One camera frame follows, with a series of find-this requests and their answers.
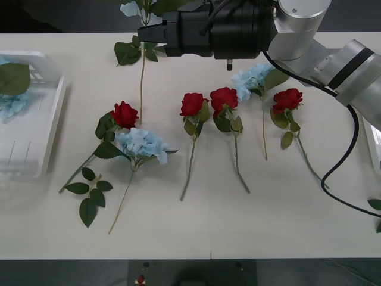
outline rose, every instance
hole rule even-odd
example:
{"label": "rose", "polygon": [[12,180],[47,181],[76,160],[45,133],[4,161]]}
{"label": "rose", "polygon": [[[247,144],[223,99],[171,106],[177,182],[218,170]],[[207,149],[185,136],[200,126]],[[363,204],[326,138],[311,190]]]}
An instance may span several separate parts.
{"label": "rose", "polygon": [[138,119],[138,111],[131,108],[124,101],[120,105],[116,104],[115,111],[112,111],[110,114],[119,126],[127,129],[135,127],[135,122]]}
{"label": "rose", "polygon": [[274,114],[284,113],[285,109],[294,110],[299,105],[302,99],[303,93],[296,88],[290,88],[286,91],[279,92],[274,95],[274,101],[276,104],[273,106]]}
{"label": "rose", "polygon": [[181,116],[196,116],[202,108],[202,103],[208,99],[204,98],[202,94],[185,94],[182,101]]}
{"label": "rose", "polygon": [[217,117],[227,104],[230,108],[238,106],[237,91],[230,88],[220,88],[210,93],[212,99],[212,108],[215,110],[213,117]]}

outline tabletop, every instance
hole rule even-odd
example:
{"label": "tabletop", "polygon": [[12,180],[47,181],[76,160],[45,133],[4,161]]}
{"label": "tabletop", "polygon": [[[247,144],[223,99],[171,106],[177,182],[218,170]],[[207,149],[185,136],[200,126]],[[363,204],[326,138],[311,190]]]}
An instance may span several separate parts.
{"label": "tabletop", "polygon": [[[381,33],[318,33],[316,39],[340,48],[357,39],[377,51]],[[143,128],[153,130],[179,152],[168,164],[152,162],[138,171],[123,212],[108,235],[127,186],[129,168],[123,160],[95,160],[91,166],[113,184],[87,229],[80,221],[80,198],[58,191],[99,141],[98,119],[122,100],[139,107],[142,62],[117,67],[115,42],[132,34],[0,35],[0,50],[41,51],[61,67],[68,79],[63,109],[47,176],[0,193],[0,259],[232,259],[292,257],[381,257],[377,219],[329,198],[293,144],[280,149],[283,132],[265,116],[268,161],[262,142],[262,109],[258,98],[239,106],[244,132],[239,138],[241,174],[233,164],[233,139],[221,134],[212,120],[196,146],[192,180],[183,202],[192,140],[179,116],[187,92],[233,87],[230,78],[256,60],[226,62],[196,55],[160,57],[147,62],[144,80]],[[347,109],[332,97],[289,80],[286,88],[304,93],[294,116],[308,158],[322,176],[343,156],[353,133]],[[371,163],[361,122],[360,137],[349,159],[328,180],[334,195],[370,210],[369,197],[380,198],[381,178]]]}

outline white plastic tray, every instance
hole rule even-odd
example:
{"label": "white plastic tray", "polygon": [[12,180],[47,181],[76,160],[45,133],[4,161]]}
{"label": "white plastic tray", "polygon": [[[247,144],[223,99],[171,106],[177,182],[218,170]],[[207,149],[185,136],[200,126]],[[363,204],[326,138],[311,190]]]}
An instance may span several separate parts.
{"label": "white plastic tray", "polygon": [[29,64],[31,75],[28,106],[0,122],[0,177],[38,178],[48,167],[65,78],[41,52],[0,51],[0,57]]}

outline blue hydrangea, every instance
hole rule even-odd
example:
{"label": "blue hydrangea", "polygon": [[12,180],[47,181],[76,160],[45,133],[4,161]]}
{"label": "blue hydrangea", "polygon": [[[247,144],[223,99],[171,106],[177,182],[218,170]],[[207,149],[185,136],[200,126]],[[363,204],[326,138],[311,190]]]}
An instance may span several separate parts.
{"label": "blue hydrangea", "polygon": [[21,112],[29,102],[28,92],[14,97],[0,96],[0,118],[7,119]]}
{"label": "blue hydrangea", "polygon": [[121,145],[121,150],[128,156],[156,156],[160,165],[168,161],[168,144],[151,131],[131,128],[130,133],[121,133],[116,139]]}
{"label": "blue hydrangea", "polygon": [[251,91],[259,86],[264,86],[266,76],[274,69],[271,64],[258,63],[247,72],[240,71],[232,77],[239,102],[250,99]]}
{"label": "blue hydrangea", "polygon": [[[137,16],[137,15],[142,16],[142,14],[145,15],[145,10],[142,9],[142,11],[140,12],[139,6],[137,5],[135,1],[132,1],[130,3],[120,6],[120,11],[122,11],[124,15],[126,15],[127,17]],[[161,24],[161,18],[157,17],[154,13],[151,13],[151,15],[148,16],[148,18],[149,18],[148,25]]]}

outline green leaf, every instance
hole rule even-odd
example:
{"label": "green leaf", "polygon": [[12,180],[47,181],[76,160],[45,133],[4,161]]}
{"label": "green leaf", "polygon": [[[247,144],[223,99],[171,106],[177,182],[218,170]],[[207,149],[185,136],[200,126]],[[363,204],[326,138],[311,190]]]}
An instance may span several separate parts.
{"label": "green leaf", "polygon": [[275,115],[274,110],[271,108],[270,116],[274,124],[278,126],[279,128],[284,129],[288,127],[289,121],[283,113]]}
{"label": "green leaf", "polygon": [[232,129],[234,131],[239,132],[239,133],[243,132],[242,120],[239,116],[237,118],[233,119],[231,124],[232,124]]}
{"label": "green leaf", "polygon": [[208,101],[204,100],[200,112],[200,122],[205,123],[210,118]]}
{"label": "green leaf", "polygon": [[132,45],[134,45],[137,48],[140,48],[141,42],[138,36],[132,36]]}
{"label": "green leaf", "polygon": [[20,95],[25,93],[30,85],[29,65],[2,64],[0,65],[0,94]]}
{"label": "green leaf", "polygon": [[290,130],[292,132],[299,132],[300,131],[299,124],[297,124],[295,121],[290,122]]}
{"label": "green leaf", "polygon": [[203,126],[204,126],[204,122],[198,123],[197,128],[196,128],[196,136],[197,137],[200,137]]}
{"label": "green leaf", "polygon": [[116,43],[114,47],[115,55],[119,66],[136,63],[142,56],[142,51],[133,46],[132,43]]}
{"label": "green leaf", "polygon": [[187,118],[185,120],[184,130],[189,136],[193,136],[196,132],[196,126]]}
{"label": "green leaf", "polygon": [[79,216],[81,217],[83,224],[86,225],[87,228],[89,228],[93,223],[97,212],[98,208],[96,207],[95,202],[91,198],[85,198],[79,206]]}
{"label": "green leaf", "polygon": [[157,46],[157,43],[149,43],[149,42],[144,43],[144,49],[146,51],[152,51],[154,48],[156,48],[156,46]]}
{"label": "green leaf", "polygon": [[264,89],[269,91],[270,89],[281,85],[290,77],[277,69],[273,69],[264,79]]}
{"label": "green leaf", "polygon": [[216,124],[219,131],[224,133],[231,132],[230,130],[230,120],[226,117],[213,117],[214,124]]}
{"label": "green leaf", "polygon": [[108,141],[108,142],[114,142],[114,140],[115,140],[115,132],[107,131],[106,134],[105,134],[104,140]]}
{"label": "green leaf", "polygon": [[113,186],[107,181],[99,181],[96,183],[96,187],[102,192],[111,191],[113,189]]}
{"label": "green leaf", "polygon": [[106,207],[105,196],[103,195],[103,192],[100,189],[93,189],[90,192],[90,198],[99,207]]}
{"label": "green leaf", "polygon": [[94,171],[86,167],[82,168],[82,176],[88,181],[92,181],[96,177]]}
{"label": "green leaf", "polygon": [[291,143],[293,141],[293,133],[292,132],[286,132],[286,134],[283,136],[282,141],[280,143],[280,146],[282,149],[287,149],[291,146]]}
{"label": "green leaf", "polygon": [[129,161],[131,161],[130,157],[125,155],[122,151],[120,151],[115,145],[110,142],[104,141],[102,142],[93,153],[100,159],[112,159],[118,156],[123,156]]}
{"label": "green leaf", "polygon": [[90,190],[90,186],[85,183],[73,183],[73,184],[67,185],[65,189],[77,195],[84,195]]}
{"label": "green leaf", "polygon": [[165,52],[164,46],[157,46],[156,48],[154,48],[154,51],[155,51],[155,52],[161,52],[161,53],[163,53],[163,54],[167,54],[167,53]]}
{"label": "green leaf", "polygon": [[152,12],[156,16],[162,17],[165,12],[176,11],[181,6],[193,1],[194,0],[158,0]]}
{"label": "green leaf", "polygon": [[147,51],[145,52],[145,56],[146,56],[146,58],[149,59],[150,61],[154,61],[154,62],[156,62],[156,63],[159,61],[158,58],[157,58],[157,56],[155,55],[155,52],[154,52],[153,50],[151,50],[151,49],[149,49],[149,50],[147,50]]}
{"label": "green leaf", "polygon": [[368,200],[368,203],[372,208],[376,210],[381,210],[381,200]]}

